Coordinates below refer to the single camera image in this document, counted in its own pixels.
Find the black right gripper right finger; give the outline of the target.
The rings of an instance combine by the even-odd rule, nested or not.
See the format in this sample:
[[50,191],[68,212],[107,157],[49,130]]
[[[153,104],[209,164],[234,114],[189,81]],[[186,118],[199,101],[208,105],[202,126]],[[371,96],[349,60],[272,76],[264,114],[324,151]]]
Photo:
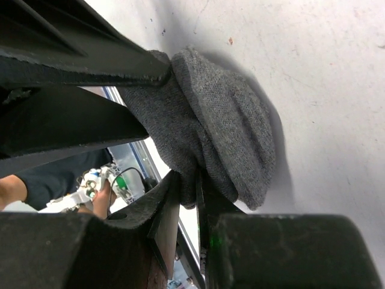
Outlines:
[[207,288],[381,288],[356,225],[328,214],[246,214],[206,172],[196,179]]

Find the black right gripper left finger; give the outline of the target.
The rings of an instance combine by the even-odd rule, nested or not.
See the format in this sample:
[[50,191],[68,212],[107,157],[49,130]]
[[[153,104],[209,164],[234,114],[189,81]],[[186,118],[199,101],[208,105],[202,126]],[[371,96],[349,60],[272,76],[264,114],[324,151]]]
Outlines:
[[2,213],[2,288],[165,288],[173,274],[179,175],[102,220]]

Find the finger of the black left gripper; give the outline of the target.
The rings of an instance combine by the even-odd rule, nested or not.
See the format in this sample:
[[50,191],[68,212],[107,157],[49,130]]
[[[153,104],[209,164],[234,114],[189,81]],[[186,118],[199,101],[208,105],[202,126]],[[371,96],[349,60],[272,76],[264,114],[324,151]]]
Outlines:
[[146,137],[125,106],[105,97],[80,87],[31,90],[1,106],[1,176]]
[[1,85],[8,89],[165,83],[169,64],[85,1],[1,2]]

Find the grey sock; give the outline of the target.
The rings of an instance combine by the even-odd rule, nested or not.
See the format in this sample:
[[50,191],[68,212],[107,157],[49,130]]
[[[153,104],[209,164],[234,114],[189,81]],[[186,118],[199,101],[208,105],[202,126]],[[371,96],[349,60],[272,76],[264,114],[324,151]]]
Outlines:
[[180,174],[180,202],[196,204],[196,174],[205,170],[230,201],[255,210],[266,198],[276,167],[269,111],[238,73],[187,47],[173,57],[153,55],[172,69],[160,87],[119,87],[163,162]]

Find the person's forearm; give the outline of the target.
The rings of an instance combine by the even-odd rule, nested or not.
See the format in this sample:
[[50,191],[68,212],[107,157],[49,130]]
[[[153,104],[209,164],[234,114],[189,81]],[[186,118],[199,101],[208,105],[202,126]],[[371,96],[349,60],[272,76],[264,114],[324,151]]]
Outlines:
[[0,179],[0,209],[13,202],[24,202],[27,197],[27,189],[24,182],[16,175],[9,175]]

